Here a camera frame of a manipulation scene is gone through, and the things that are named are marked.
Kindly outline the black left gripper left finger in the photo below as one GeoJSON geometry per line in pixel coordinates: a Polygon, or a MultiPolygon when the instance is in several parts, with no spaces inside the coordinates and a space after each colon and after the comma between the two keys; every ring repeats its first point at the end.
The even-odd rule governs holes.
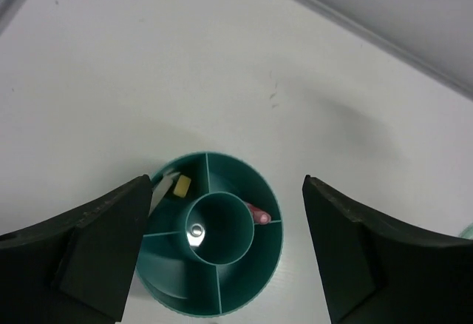
{"type": "Polygon", "coordinates": [[[152,199],[148,175],[1,236],[2,323],[118,323],[152,199]]]}

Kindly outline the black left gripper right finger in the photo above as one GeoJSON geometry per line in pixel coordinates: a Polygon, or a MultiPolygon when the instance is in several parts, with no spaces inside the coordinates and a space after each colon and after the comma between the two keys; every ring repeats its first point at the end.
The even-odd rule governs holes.
{"type": "Polygon", "coordinates": [[[318,178],[302,193],[332,323],[470,323],[472,241],[410,225],[318,178]]]}

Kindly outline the pink correction tape dispenser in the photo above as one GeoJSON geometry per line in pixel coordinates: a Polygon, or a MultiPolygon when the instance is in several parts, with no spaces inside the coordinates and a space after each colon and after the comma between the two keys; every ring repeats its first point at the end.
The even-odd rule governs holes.
{"type": "Polygon", "coordinates": [[[271,222],[271,216],[266,211],[248,202],[246,202],[245,205],[248,207],[255,224],[265,225],[271,222]]]}

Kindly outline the green correction tape dispenser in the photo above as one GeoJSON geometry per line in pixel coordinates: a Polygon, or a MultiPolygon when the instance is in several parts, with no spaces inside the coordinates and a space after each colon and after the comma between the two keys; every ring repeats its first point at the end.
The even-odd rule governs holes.
{"type": "Polygon", "coordinates": [[[473,240],[473,223],[468,225],[460,234],[459,237],[463,239],[473,240]]]}

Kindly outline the teal round divided organizer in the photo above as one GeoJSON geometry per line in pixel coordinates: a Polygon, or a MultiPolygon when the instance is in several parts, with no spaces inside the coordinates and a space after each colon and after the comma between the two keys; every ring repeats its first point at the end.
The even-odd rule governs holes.
{"type": "Polygon", "coordinates": [[[236,311],[266,287],[282,253],[283,223],[267,181],[249,164],[218,152],[195,152],[162,166],[190,177],[185,198],[169,190],[149,217],[136,273],[159,303],[190,317],[236,311]],[[255,224],[245,203],[266,211],[255,224]]]}

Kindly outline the yellow eraser in organizer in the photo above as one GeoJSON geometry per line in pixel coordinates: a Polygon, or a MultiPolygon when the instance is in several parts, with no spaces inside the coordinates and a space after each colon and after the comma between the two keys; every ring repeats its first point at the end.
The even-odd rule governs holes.
{"type": "Polygon", "coordinates": [[[185,198],[191,185],[191,179],[188,176],[180,175],[175,183],[173,194],[179,198],[185,198]]]}

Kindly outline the aluminium table edge rail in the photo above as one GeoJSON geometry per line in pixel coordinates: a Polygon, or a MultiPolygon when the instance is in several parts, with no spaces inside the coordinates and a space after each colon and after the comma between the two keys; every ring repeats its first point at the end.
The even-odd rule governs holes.
{"type": "MultiPolygon", "coordinates": [[[[9,23],[14,19],[16,13],[26,0],[1,0],[1,30],[5,30],[9,23]]],[[[472,99],[472,85],[461,81],[452,74],[443,71],[439,67],[434,67],[425,58],[413,53],[393,39],[385,36],[380,31],[361,23],[346,13],[328,4],[322,0],[294,0],[304,5],[310,10],[322,14],[325,18],[333,21],[337,25],[349,30],[358,37],[368,41],[375,46],[381,48],[385,52],[395,56],[396,58],[414,67],[418,71],[434,78],[455,92],[464,95],[468,99],[472,99]]]]}

